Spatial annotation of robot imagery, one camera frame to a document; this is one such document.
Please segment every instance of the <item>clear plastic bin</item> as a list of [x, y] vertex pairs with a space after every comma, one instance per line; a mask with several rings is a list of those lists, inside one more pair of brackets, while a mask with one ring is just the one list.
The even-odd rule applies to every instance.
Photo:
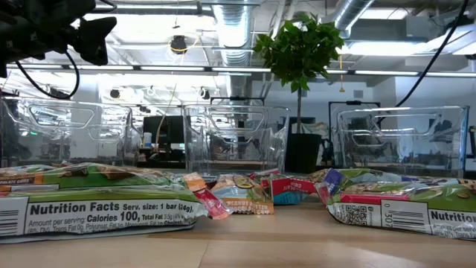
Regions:
[[270, 106], [184, 107], [187, 172], [210, 176], [284, 171], [289, 110]]
[[468, 111], [465, 106], [438, 106], [339, 112], [343, 166], [462, 178]]
[[127, 107], [2, 98], [2, 167], [63, 161], [136, 165], [141, 134]]

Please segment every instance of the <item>fluorescent light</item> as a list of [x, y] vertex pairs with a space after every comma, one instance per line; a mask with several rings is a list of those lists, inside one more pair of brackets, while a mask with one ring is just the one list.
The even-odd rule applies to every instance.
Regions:
[[428, 72], [428, 77], [473, 77], [476, 78], [475, 73], [463, 73], [463, 72]]
[[234, 68], [234, 67], [213, 67], [212, 71], [225, 71], [225, 72], [259, 72], [259, 73], [269, 73], [271, 72], [270, 68]]
[[476, 42], [461, 48], [459, 51], [453, 53], [454, 55], [473, 55], [476, 54]]
[[419, 52], [425, 43], [361, 41], [342, 47], [342, 54], [365, 56], [410, 56]]
[[182, 66], [141, 66], [143, 71], [204, 71], [203, 67]]
[[327, 70], [328, 74], [346, 74], [347, 70]]
[[133, 70], [132, 66], [77, 66], [79, 70]]
[[[45, 68], [62, 68], [61, 65], [54, 65], [54, 64], [23, 64], [23, 68], [29, 69], [45, 69]], [[16, 64], [7, 64], [7, 68], [18, 68]]]
[[218, 75], [233, 75], [233, 76], [251, 76], [251, 73], [237, 73], [237, 72], [219, 72]]
[[154, 45], [154, 44], [121, 44], [121, 45], [116, 45], [116, 44], [109, 44], [113, 48], [118, 48], [118, 49], [128, 49], [128, 50], [152, 50], [152, 49], [161, 49], [161, 48], [166, 48], [169, 46], [169, 44], [163, 44], [163, 45]]
[[[110, 6], [108, 5], [104, 5], [104, 4], [97, 4], [96, 5], [96, 8], [100, 8], [100, 9], [103, 9], [103, 8], [111, 8]], [[166, 6], [166, 5], [162, 5], [162, 4], [118, 4], [118, 9], [187, 9], [189, 8], [188, 6], [181, 6], [181, 5], [174, 5], [173, 7], [172, 6]]]
[[363, 75], [394, 75], [394, 76], [416, 76], [417, 71], [356, 71], [356, 74]]

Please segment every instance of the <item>green leaves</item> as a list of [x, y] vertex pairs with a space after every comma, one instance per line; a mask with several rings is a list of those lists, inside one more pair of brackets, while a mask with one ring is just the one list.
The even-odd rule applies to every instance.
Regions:
[[291, 92], [294, 93], [299, 89], [299, 82], [296, 80], [292, 81], [291, 83]]
[[317, 75], [328, 78], [324, 67], [339, 58], [335, 49], [344, 45], [332, 22], [318, 25], [306, 15], [300, 20], [302, 28], [285, 21], [275, 40], [259, 34], [253, 48], [264, 59], [263, 65], [281, 80], [281, 86], [291, 83], [292, 92], [309, 90], [308, 80]]
[[307, 86], [307, 77], [301, 77], [299, 79], [299, 86], [304, 90], [309, 90], [309, 87]]
[[289, 33], [295, 35], [300, 32], [299, 28], [294, 26], [291, 21], [285, 21], [283, 26]]

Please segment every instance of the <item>green snack package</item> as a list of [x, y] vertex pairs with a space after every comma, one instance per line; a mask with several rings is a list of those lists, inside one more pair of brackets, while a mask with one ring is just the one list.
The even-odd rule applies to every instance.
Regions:
[[365, 168], [313, 176], [319, 197], [341, 223], [476, 240], [476, 181]]
[[[0, 176], [9, 182], [0, 184], [0, 243], [20, 235], [42, 240], [137, 228], [170, 231], [209, 215], [183, 177], [159, 170], [92, 163], [23, 170]], [[22, 180], [12, 179], [19, 175]]]

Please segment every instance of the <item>wooden table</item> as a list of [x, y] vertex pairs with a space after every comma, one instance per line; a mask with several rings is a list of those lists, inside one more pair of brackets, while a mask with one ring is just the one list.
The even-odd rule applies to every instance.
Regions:
[[190, 231], [0, 245], [0, 267], [476, 267], [476, 242], [346, 226], [317, 203]]

